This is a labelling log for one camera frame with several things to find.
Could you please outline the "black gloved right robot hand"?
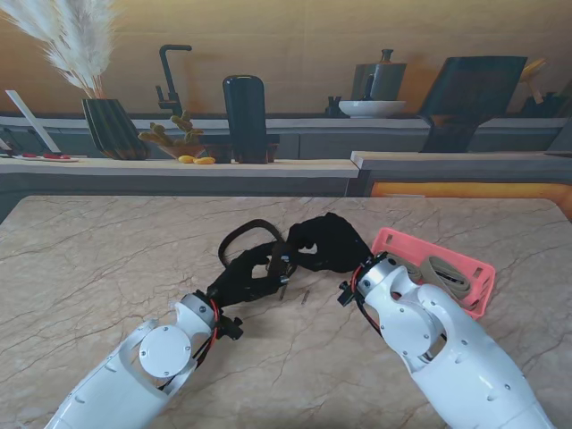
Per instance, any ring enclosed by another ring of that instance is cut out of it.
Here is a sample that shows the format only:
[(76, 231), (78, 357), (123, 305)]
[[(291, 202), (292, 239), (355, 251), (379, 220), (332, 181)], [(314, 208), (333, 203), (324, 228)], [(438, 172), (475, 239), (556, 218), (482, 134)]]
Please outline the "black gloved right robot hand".
[(373, 256), (354, 227), (334, 213), (292, 225), (287, 243), (289, 260), (313, 272), (353, 272)]

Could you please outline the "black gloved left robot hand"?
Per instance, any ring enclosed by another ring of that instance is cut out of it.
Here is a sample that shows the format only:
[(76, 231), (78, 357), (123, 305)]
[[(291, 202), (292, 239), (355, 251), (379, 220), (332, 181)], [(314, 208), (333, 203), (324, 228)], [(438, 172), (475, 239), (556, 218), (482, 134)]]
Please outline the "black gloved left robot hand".
[(206, 289), (206, 295), (223, 308), (276, 293), (288, 282), (287, 276), (268, 274), (266, 277), (253, 277), (257, 265), (266, 265), (270, 261), (273, 247), (274, 243), (269, 242), (243, 251)]

